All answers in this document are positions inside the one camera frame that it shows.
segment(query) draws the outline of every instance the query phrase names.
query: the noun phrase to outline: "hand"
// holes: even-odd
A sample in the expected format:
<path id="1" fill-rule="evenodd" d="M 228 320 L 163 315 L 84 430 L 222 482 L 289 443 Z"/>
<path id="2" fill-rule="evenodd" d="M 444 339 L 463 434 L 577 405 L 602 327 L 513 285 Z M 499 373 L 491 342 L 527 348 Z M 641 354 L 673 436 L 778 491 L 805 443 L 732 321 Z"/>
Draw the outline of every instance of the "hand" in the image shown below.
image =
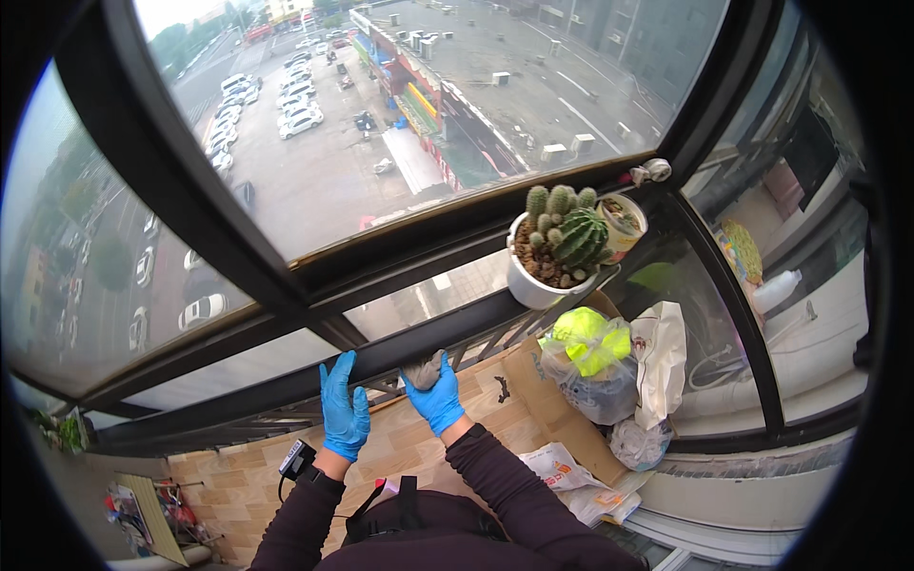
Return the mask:
<path id="1" fill-rule="evenodd" d="M 440 437 L 444 430 L 463 416 L 463 407 L 457 395 L 457 375 L 448 363 L 448 352 L 441 355 L 441 370 L 435 386 L 427 391 L 418 390 L 400 370 L 406 383 L 409 402 L 429 421 L 431 431 Z"/>
<path id="2" fill-rule="evenodd" d="M 321 363 L 321 407 L 324 411 L 324 448 L 330 449 L 350 462 L 358 458 L 358 451 L 368 440 L 371 420 L 368 416 L 368 397 L 361 386 L 352 395 L 346 386 L 356 352 L 347 351 L 336 359 L 334 370 L 327 374 Z"/>

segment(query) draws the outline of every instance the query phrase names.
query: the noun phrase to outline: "white pipe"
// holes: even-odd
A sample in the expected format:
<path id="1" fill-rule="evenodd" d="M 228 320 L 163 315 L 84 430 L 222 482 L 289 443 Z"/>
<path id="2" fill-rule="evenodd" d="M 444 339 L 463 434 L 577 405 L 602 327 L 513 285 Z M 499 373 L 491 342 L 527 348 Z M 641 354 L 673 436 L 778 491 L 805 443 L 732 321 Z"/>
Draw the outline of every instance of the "white pipe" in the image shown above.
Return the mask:
<path id="1" fill-rule="evenodd" d="M 194 545 L 187 549 L 181 550 L 187 564 L 194 566 L 209 559 L 213 552 L 205 545 Z M 174 561 L 165 559 L 161 555 L 152 557 L 140 557 L 139 559 L 121 559 L 119 561 L 106 561 L 105 564 L 113 571 L 171 571 L 172 569 L 184 569 L 185 567 Z"/>

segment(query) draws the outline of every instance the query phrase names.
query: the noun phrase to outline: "white flower pot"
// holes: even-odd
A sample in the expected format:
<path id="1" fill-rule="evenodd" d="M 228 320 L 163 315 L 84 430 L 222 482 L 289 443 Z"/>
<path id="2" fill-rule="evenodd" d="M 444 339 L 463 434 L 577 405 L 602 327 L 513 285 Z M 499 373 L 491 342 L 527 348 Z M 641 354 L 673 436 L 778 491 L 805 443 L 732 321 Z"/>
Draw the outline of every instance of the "white flower pot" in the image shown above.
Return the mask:
<path id="1" fill-rule="evenodd" d="M 508 290 L 511 291 L 511 295 L 532 310 L 545 310 L 570 293 L 585 291 L 596 279 L 596 276 L 590 276 L 573 288 L 560 290 L 558 288 L 550 288 L 545 283 L 526 273 L 514 250 L 514 236 L 524 218 L 526 218 L 526 212 L 515 219 L 511 225 L 511 231 L 508 233 L 507 246 L 508 253 L 511 255 L 511 260 L 508 262 Z"/>

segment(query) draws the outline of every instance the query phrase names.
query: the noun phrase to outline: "black window frame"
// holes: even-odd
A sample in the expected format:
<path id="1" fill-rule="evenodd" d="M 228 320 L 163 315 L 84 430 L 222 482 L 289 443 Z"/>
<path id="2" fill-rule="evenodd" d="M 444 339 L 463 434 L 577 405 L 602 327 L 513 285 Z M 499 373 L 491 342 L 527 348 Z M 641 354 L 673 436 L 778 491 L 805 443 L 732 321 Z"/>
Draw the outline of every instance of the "black window frame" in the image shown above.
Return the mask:
<path id="1" fill-rule="evenodd" d="M 227 192 L 191 136 L 146 51 L 133 2 L 100 0 L 90 5 L 57 52 L 58 71 L 77 113 L 128 186 L 179 238 L 245 291 L 254 303 L 152 351 L 104 379 L 86 395 L 69 400 L 87 409 L 110 412 L 119 407 L 121 412 L 130 413 L 125 416 L 144 417 L 150 409 L 128 406 L 125 411 L 122 400 L 303 327 L 341 351 L 357 347 L 366 350 L 374 345 L 343 312 L 502 249 L 508 226 L 523 210 L 526 190 L 531 185 L 561 182 L 575 187 L 594 186 L 604 193 L 618 188 L 612 181 L 631 166 L 663 156 L 670 161 L 674 174 L 665 183 L 654 185 L 652 196 L 646 200 L 677 213 L 680 229 L 705 265 L 745 344 L 765 417 L 764 430 L 679 439 L 671 450 L 766 449 L 810 441 L 812 435 L 834 434 L 839 427 L 852 427 L 859 413 L 858 400 L 800 427 L 785 426 L 768 349 L 749 302 L 707 226 L 679 193 L 712 151 L 748 93 L 768 53 L 783 5 L 782 0 L 730 3 L 706 64 L 656 152 L 493 185 L 373 228 L 346 242 L 304 254 L 288 264 Z M 120 143 L 124 138 L 136 142 L 130 155 L 136 155 L 139 145 L 151 157 L 144 166 L 132 164 L 123 152 Z M 163 187 L 169 192 L 161 192 Z M 484 300 L 516 309 L 509 295 L 488 296 Z M 483 301 L 433 321 L 450 320 L 461 324 L 461 331 L 465 331 L 464 310 L 477 303 Z M 382 341 L 402 352 L 398 340 L 413 335 L 412 330 L 422 325 Z M 456 342 L 453 338 L 440 339 L 442 343 L 448 340 Z M 27 371 L 16 373 L 28 376 Z M 361 380 L 354 375 L 353 383 Z M 39 382 L 32 382 L 40 387 Z M 319 390 L 312 384 L 308 386 L 312 392 Z M 192 407 L 215 407 L 217 403 L 225 407 L 229 402 L 231 406 L 226 409 L 242 416 L 260 412 L 244 408 L 245 390 Z M 284 395 L 280 390 L 276 396 L 293 402 L 302 400 L 303 395 Z M 186 410 L 156 415 L 156 422 L 167 424 L 169 418 L 185 414 L 181 411 Z M 100 434 L 108 441 L 116 440 L 118 434 L 133 434 L 133 443 L 142 441 L 136 438 L 137 433 L 130 432 L 131 424 L 108 428 L 111 432 L 104 430 Z"/>

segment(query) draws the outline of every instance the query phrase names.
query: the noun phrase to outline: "potted cactus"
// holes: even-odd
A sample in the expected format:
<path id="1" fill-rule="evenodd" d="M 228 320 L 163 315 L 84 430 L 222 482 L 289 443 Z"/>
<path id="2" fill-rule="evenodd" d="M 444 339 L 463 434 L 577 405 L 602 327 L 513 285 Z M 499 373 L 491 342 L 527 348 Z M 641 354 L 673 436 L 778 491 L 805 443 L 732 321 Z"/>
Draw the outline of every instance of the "potted cactus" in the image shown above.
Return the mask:
<path id="1" fill-rule="evenodd" d="M 531 309 L 546 309 L 566 295 L 586 289 L 599 264 L 609 261 L 609 230 L 597 214 L 597 193 L 580 194 L 567 185 L 550 192 L 534 186 L 526 212 L 511 225 L 508 289 Z"/>

